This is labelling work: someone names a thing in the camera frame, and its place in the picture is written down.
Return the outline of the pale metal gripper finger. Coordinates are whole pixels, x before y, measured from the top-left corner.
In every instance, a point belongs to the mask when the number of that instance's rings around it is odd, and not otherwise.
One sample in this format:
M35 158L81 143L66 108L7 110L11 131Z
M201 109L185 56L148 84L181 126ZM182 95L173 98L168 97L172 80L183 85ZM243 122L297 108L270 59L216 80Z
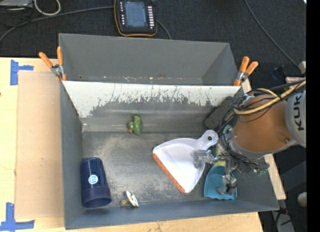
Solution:
M215 160L214 155L212 154L212 151L209 150L196 150L193 155L194 158L194 166L195 168L199 168L200 165L204 163L210 163L212 164Z
M233 195L237 190L237 179L230 172L224 172L222 176L222 185L216 188L219 194Z

